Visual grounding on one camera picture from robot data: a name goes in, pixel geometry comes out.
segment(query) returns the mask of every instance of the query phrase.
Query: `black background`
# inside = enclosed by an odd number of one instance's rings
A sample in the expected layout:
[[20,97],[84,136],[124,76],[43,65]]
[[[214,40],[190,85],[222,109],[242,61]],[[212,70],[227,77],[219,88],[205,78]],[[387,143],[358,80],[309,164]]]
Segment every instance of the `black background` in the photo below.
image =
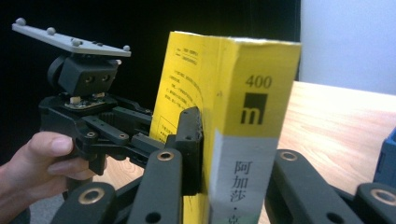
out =
[[299,41],[298,0],[0,1],[0,162],[38,132],[37,106],[55,92],[47,70],[61,49],[11,30],[27,24],[106,45],[131,47],[110,93],[153,109],[170,31]]

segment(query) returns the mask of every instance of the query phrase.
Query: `blue object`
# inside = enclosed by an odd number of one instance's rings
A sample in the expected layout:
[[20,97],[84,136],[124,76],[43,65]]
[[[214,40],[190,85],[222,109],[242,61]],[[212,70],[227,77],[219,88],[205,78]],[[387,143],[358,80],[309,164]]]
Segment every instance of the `blue object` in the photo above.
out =
[[382,143],[374,182],[396,188],[396,128]]

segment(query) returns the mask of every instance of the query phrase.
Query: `gray floor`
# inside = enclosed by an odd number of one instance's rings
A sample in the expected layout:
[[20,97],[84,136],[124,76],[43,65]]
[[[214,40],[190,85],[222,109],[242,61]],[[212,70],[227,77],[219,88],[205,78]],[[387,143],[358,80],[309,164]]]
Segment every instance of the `gray floor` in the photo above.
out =
[[56,211],[64,202],[62,194],[41,200],[30,206],[31,224],[49,224],[55,216]]

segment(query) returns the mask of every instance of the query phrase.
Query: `person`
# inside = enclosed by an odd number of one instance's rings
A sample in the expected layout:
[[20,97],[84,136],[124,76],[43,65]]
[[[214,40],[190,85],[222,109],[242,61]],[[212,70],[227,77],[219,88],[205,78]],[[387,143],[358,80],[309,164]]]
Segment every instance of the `person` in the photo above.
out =
[[70,137],[36,133],[0,167],[0,223],[8,223],[30,204],[66,191],[66,178],[94,176],[82,158],[62,160],[73,150]]

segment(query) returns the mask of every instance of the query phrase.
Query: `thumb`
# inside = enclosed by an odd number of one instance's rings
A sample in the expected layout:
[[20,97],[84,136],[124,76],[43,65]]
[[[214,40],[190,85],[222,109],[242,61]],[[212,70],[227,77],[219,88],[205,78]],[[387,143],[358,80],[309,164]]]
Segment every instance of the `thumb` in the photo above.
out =
[[60,157],[72,151],[73,141],[63,134],[42,132],[36,133],[26,146],[32,156]]

